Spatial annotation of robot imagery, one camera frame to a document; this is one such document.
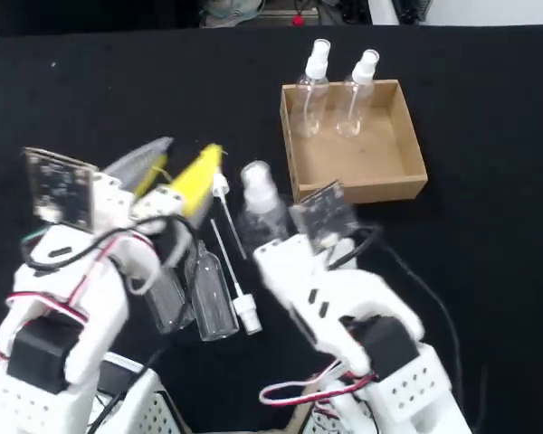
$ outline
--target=red object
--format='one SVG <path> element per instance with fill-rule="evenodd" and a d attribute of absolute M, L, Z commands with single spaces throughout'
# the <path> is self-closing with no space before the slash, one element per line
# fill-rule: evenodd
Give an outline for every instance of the red object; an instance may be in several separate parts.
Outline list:
<path fill-rule="evenodd" d="M 292 25 L 304 25 L 304 17 L 301 15 L 294 15 L 291 19 Z"/>

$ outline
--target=white spray cap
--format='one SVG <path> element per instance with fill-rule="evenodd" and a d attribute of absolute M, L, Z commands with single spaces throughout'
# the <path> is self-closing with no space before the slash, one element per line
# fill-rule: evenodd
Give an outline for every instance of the white spray cap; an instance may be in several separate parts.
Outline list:
<path fill-rule="evenodd" d="M 255 300 L 252 294 L 243 294 L 233 301 L 235 313 L 242 319 L 245 332 L 248 335 L 262 331 L 262 323 L 257 316 Z"/>
<path fill-rule="evenodd" d="M 380 54 L 376 50 L 366 50 L 352 71 L 352 80 L 358 84 L 368 84 L 372 81 L 379 59 Z"/>
<path fill-rule="evenodd" d="M 253 161 L 242 169 L 243 197 L 250 212 L 265 214 L 278 205 L 278 189 L 263 161 Z"/>
<path fill-rule="evenodd" d="M 217 172 L 214 173 L 214 184 L 212 185 L 212 193 L 215 197 L 218 197 L 222 201 L 225 200 L 225 195 L 229 193 L 229 183 L 224 174 L 221 173 L 221 169 L 217 168 Z"/>
<path fill-rule="evenodd" d="M 328 69 L 329 41 L 317 39 L 306 64 L 306 75 L 314 80 L 326 77 Z"/>

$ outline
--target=black cloth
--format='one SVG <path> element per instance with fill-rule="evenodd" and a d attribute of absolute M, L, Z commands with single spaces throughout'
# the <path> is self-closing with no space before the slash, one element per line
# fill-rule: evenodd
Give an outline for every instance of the black cloth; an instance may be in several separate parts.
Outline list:
<path fill-rule="evenodd" d="M 18 241 L 37 224 L 22 146 L 104 166 L 168 135 L 177 142 L 177 170 L 217 141 L 228 152 L 234 209 L 242 200 L 238 172 L 255 158 L 269 162 L 279 189 L 289 193 L 280 85 L 297 79 L 316 37 L 332 42 L 331 80 L 341 80 L 372 47 L 381 54 L 377 77 L 401 81 L 430 181 L 414 201 L 361 206 L 358 213 L 386 226 L 390 243 L 451 310 L 462 339 L 467 415 L 476 418 L 485 365 L 483 432 L 543 433 L 543 27 L 0 40 L 0 321 L 21 262 Z M 263 332 L 202 344 L 190 329 L 157 367 L 198 431 L 281 427 L 290 412 L 260 405 L 258 390 L 305 378 L 327 361 L 262 288 L 255 267 L 237 254 L 232 260 L 256 296 Z M 384 253 L 370 251 L 361 263 L 423 319 L 426 341 L 452 373 L 438 307 Z M 115 350 L 143 361 L 157 333 L 144 302 L 131 301 Z"/>
<path fill-rule="evenodd" d="M 198 0 L 0 0 L 0 36 L 197 27 Z"/>

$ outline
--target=brown box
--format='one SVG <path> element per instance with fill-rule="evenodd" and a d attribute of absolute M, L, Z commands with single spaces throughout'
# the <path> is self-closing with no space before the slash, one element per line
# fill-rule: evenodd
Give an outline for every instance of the brown box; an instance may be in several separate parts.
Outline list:
<path fill-rule="evenodd" d="M 335 129 L 334 103 L 342 83 L 330 83 L 321 131 L 293 136 L 290 129 L 294 85 L 281 88 L 281 123 L 294 200 L 339 180 L 351 203 L 414 199 L 428 177 L 413 123 L 398 80 L 375 80 L 374 96 L 360 134 L 344 138 Z"/>

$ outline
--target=circuit board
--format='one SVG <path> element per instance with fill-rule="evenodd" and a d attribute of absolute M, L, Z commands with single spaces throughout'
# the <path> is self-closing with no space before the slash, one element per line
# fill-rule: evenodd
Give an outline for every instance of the circuit board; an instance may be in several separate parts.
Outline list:
<path fill-rule="evenodd" d="M 34 214 L 92 232 L 94 165 L 42 149 L 24 149 Z"/>
<path fill-rule="evenodd" d="M 338 182 L 291 206 L 290 213 L 298 232 L 308 236 L 315 254 L 336 245 L 358 226 L 354 209 Z"/>

